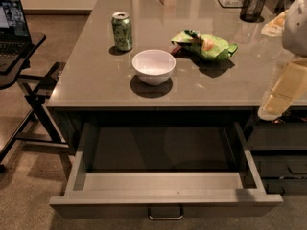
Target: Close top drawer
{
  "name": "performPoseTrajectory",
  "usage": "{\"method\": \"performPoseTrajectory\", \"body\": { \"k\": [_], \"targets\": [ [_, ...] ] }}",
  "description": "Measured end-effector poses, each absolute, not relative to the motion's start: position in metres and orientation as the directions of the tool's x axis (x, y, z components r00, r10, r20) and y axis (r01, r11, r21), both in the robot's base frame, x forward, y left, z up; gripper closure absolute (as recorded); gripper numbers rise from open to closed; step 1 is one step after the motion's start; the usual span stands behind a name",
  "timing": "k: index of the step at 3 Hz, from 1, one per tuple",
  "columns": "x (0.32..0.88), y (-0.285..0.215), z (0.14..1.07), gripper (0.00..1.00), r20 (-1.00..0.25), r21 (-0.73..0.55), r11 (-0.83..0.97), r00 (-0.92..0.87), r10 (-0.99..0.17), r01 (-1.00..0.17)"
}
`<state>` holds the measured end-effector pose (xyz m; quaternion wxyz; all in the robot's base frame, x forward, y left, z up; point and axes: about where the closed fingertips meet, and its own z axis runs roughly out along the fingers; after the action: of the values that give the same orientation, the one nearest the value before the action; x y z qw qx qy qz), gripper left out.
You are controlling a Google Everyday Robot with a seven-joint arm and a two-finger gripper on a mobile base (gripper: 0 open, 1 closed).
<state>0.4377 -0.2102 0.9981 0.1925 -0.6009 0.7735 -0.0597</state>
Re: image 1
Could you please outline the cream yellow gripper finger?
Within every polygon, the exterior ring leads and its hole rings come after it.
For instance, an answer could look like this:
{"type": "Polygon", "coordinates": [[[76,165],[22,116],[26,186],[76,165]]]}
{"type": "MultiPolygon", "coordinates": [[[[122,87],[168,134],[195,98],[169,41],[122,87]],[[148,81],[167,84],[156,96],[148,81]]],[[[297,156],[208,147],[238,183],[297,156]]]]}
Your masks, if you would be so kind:
{"type": "Polygon", "coordinates": [[[258,117],[272,121],[307,92],[307,58],[294,57],[279,71],[273,86],[264,95],[258,109],[258,117]]]}

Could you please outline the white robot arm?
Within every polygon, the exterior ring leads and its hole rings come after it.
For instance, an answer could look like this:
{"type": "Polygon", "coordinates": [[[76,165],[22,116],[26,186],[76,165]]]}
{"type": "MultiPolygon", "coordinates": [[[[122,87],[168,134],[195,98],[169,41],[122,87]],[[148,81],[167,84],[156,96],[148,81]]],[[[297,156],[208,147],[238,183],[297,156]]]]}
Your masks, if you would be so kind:
{"type": "Polygon", "coordinates": [[[268,91],[265,92],[257,115],[273,121],[307,92],[307,0],[295,0],[292,5],[265,26],[267,35],[278,31],[282,46],[293,54],[291,60],[279,64],[268,91]]]}

